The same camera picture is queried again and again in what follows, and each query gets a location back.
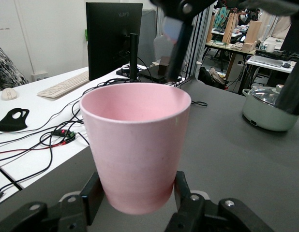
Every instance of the gray tabletop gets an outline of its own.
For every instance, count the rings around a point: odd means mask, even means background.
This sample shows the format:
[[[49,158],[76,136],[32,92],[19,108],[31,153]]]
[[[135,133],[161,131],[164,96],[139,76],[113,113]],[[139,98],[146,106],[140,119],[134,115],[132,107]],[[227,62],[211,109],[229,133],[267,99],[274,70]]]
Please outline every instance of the gray tabletop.
[[[299,120],[288,132],[271,132],[242,117],[244,96],[197,80],[181,87],[194,101],[179,170],[191,190],[206,192],[214,203],[238,198],[276,232],[299,232]],[[0,204],[0,220],[26,202],[54,205],[69,191],[80,190],[95,170],[90,149],[48,173]],[[155,213],[125,215],[106,199],[89,231],[164,231],[176,211],[174,197]]]

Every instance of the cup rim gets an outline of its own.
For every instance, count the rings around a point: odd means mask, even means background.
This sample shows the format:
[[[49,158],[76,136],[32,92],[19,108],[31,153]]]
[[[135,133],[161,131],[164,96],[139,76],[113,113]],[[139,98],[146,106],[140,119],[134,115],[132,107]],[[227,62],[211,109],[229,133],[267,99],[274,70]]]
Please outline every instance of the cup rim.
[[[99,91],[102,88],[114,87],[114,86],[118,86],[118,85],[157,85],[157,86],[164,86],[164,87],[174,88],[174,89],[176,89],[176,91],[182,91],[184,93],[184,96],[187,99],[187,102],[186,102],[187,105],[182,110],[180,110],[180,111],[178,111],[178,112],[176,112],[174,114],[171,114],[171,115],[168,115],[168,116],[165,116],[165,117],[159,117],[157,119],[140,120],[140,121],[117,120],[117,119],[111,119],[111,118],[107,118],[107,117],[102,117],[102,116],[95,115],[95,114],[91,113],[90,111],[88,111],[88,110],[86,110],[84,108],[82,102],[84,101],[84,98],[87,95],[89,95],[90,93],[92,93],[94,91]],[[108,85],[108,86],[99,87],[99,88],[96,88],[96,89],[93,89],[93,90],[89,91],[88,93],[84,94],[81,97],[81,100],[79,101],[79,107],[80,107],[81,112],[83,111],[87,115],[90,115],[93,118],[98,118],[98,119],[106,121],[106,122],[120,123],[120,124],[145,124],[145,123],[153,123],[153,122],[158,122],[158,121],[164,121],[164,120],[167,120],[169,118],[174,117],[175,115],[180,115],[180,114],[182,114],[183,112],[185,112],[190,107],[191,102],[192,102],[192,99],[191,99],[190,95],[186,91],[184,91],[184,90],[182,90],[180,88],[176,88],[176,87],[172,87],[172,86],[166,86],[166,85],[162,85],[162,84],[158,84],[158,83],[120,83],[120,84],[115,84],[115,85]]]

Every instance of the pot lid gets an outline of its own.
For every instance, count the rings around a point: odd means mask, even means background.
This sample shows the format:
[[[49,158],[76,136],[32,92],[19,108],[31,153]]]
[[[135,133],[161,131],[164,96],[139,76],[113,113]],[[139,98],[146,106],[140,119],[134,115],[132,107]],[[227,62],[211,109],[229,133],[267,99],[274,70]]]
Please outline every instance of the pot lid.
[[[283,85],[277,85],[275,88],[259,86],[252,88],[251,94],[253,95],[253,97],[264,103],[274,105],[282,88]]]

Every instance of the pot handle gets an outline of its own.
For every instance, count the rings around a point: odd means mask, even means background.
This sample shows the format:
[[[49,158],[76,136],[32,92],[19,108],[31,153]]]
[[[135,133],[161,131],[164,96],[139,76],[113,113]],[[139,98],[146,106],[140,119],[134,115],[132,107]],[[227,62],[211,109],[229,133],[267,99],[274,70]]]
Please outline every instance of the pot handle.
[[[244,88],[242,93],[247,97],[249,95],[250,90],[248,88]]]

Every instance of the white pot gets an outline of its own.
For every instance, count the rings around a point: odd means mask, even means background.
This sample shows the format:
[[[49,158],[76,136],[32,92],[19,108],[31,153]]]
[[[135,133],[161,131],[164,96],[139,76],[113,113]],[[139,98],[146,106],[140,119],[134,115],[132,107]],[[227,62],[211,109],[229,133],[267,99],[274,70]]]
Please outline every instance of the white pot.
[[[246,96],[243,115],[251,124],[271,131],[287,131],[295,125],[299,116],[274,107],[282,88],[282,85],[277,85],[276,88],[256,87],[242,91]]]

